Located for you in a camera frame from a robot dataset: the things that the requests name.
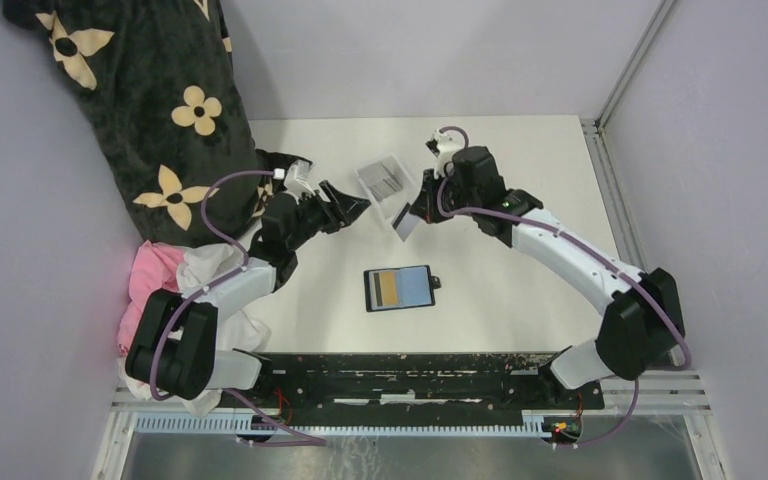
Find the black card holder wallet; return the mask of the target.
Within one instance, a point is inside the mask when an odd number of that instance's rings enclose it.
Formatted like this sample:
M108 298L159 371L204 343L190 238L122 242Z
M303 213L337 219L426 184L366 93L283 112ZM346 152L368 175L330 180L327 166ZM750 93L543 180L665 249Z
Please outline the black card holder wallet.
M395 271L398 278L399 305L371 309L370 274ZM363 272L364 299L367 312L385 312L403 309L432 307L436 304L435 293L442 287L441 280L435 276L429 265L415 265L397 268L373 269Z

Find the white magnetic stripe card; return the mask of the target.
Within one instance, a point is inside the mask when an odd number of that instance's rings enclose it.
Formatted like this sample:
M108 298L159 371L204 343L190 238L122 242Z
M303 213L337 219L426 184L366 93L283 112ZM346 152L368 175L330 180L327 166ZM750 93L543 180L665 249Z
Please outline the white magnetic stripe card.
M371 309L378 310L382 307L383 295L379 272L372 272L370 274L370 287L371 287Z

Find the grey striped card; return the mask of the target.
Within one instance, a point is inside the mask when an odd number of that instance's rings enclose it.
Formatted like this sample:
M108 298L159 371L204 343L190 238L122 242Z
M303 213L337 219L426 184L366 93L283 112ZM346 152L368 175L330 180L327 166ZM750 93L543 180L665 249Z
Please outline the grey striped card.
M406 203L392 220L391 226L398 238L405 242L421 220L412 212L412 205Z

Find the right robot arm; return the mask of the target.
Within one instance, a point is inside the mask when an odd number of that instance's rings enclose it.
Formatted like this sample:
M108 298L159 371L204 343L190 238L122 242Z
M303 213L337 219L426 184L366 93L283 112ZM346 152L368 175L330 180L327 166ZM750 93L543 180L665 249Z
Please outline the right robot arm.
M591 381L636 380L673 348L689 366L677 282L670 273L645 272L610 257L566 228L536 197L507 188L487 147L446 146L440 140L426 146L436 164L424 170L409 215L427 224L471 217L482 233L558 275L602 317L594 338L541 367L537 392L545 405L566 406Z

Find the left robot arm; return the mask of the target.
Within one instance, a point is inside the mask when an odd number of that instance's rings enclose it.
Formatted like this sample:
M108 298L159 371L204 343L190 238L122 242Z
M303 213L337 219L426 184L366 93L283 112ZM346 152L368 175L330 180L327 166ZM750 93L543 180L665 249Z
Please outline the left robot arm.
M261 371L266 358L218 349L220 324L285 285L305 242L352 225L370 205L328 181L311 193L276 194L241 265L186 295L160 289L149 296L125 358L125 373L154 386L163 397L193 400L205 390L236 389L251 406L267 404L275 382Z

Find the clear plastic card box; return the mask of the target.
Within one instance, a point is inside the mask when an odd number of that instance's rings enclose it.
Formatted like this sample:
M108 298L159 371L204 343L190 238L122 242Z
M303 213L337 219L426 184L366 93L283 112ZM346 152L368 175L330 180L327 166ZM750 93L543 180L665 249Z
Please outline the clear plastic card box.
M416 178L394 155L356 167L355 176L385 227L392 226L404 206L411 203L419 192Z

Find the gold VIP card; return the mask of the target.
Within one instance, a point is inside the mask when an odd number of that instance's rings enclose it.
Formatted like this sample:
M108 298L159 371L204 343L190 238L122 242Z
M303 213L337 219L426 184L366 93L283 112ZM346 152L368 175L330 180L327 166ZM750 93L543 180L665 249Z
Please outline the gold VIP card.
M381 290L381 305L395 307L399 305L398 278L395 271L384 271L378 275Z

